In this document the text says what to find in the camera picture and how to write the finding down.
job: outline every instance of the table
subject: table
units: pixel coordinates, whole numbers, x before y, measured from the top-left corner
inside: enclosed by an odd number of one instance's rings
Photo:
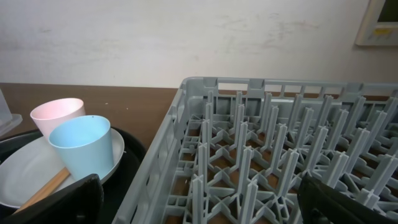
[[[138,138],[146,149],[177,92],[173,88],[76,86],[0,83],[11,113],[21,114],[22,123],[1,138],[36,128],[30,112],[42,103],[60,98],[80,98],[86,114],[108,118],[112,126]]]

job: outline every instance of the chopsticks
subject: chopsticks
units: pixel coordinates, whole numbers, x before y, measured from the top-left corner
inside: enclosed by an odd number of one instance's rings
[[[48,181],[39,191],[36,192],[25,204],[23,204],[15,213],[33,205],[34,203],[49,196],[62,182],[70,175],[69,170],[64,167],[50,181]]]

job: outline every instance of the pink cup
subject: pink cup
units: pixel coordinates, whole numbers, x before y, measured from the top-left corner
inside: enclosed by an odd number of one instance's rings
[[[48,140],[50,133],[69,119],[86,115],[81,99],[65,98],[44,103],[30,112],[30,117]]]

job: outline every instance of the round black tray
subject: round black tray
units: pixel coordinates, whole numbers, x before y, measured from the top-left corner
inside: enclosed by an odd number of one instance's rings
[[[125,153],[118,169],[103,184],[104,204],[97,222],[100,224],[109,224],[113,221],[146,153],[145,147],[135,137],[121,129],[112,128],[117,130],[123,137]],[[42,136],[42,133],[36,129],[0,140],[0,162],[5,161],[12,153]],[[0,221],[15,211],[16,209],[0,205]]]

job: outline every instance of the plastic dishwasher rack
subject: plastic dishwasher rack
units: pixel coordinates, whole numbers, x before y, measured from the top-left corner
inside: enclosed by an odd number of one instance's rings
[[[219,83],[248,87],[229,95]],[[305,174],[398,220],[397,90],[188,78],[114,223],[302,223],[296,193]],[[366,96],[380,91],[389,96]]]

